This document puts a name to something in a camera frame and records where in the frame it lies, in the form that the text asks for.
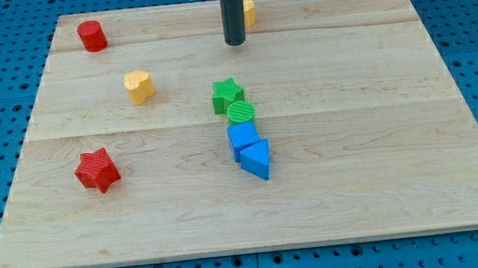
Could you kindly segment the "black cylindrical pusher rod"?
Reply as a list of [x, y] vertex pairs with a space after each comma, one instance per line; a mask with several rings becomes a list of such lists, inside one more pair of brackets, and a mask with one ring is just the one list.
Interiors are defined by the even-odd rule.
[[243, 0], [219, 0], [225, 43], [239, 46], [245, 40]]

